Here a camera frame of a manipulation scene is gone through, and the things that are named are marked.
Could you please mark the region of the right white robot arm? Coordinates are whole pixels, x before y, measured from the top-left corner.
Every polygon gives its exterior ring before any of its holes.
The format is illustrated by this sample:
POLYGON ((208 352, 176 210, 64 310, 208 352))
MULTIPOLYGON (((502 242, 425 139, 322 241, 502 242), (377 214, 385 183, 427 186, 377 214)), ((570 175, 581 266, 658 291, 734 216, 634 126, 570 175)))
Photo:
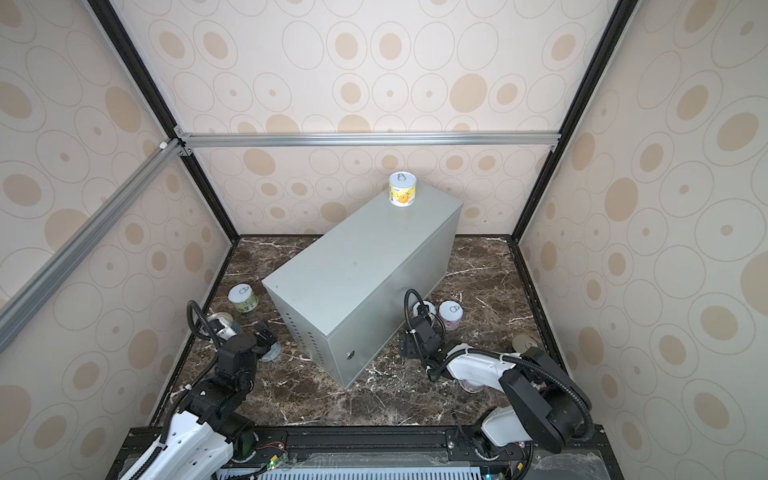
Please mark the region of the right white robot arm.
POLYGON ((430 381, 449 379, 505 394, 509 405, 489 410, 466 437, 479 457, 493 459, 511 444, 559 453, 572 441, 593 438, 591 401, 543 350, 497 353, 448 341, 412 288, 404 294, 404 316, 400 353, 417 359, 430 381))

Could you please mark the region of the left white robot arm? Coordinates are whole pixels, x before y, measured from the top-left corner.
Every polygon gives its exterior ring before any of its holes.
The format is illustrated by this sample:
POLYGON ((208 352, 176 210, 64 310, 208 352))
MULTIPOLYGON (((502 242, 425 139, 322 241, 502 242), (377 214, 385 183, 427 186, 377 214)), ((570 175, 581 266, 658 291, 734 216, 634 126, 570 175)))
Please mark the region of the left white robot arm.
POLYGON ((230 462, 256 453, 255 424, 237 409, 253 390, 258 361, 277 338, 267 327, 222 337, 193 300, 191 333, 213 344, 214 357, 174 401, 160 433, 123 479, 210 479, 230 462))

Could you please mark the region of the light blue bear can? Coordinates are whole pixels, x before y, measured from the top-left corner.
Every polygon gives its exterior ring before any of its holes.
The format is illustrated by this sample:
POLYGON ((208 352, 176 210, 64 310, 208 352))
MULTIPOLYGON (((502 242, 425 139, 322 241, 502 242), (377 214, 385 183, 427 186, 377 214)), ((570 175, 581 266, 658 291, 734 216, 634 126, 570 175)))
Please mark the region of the light blue bear can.
POLYGON ((271 345, 269 351, 261 356, 259 361, 263 363, 273 362, 278 359, 281 352, 282 352, 281 343, 279 341, 276 341, 274 344, 271 345))

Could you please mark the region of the yellow fruit label can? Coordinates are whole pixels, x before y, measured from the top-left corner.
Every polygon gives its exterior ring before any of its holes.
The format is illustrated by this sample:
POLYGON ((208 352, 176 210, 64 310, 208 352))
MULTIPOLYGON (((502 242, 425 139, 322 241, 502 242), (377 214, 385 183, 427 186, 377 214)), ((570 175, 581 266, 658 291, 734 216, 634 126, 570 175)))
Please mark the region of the yellow fruit label can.
POLYGON ((399 171, 389 176, 389 200, 397 207, 408 207, 416 196, 417 178, 410 172, 399 171))

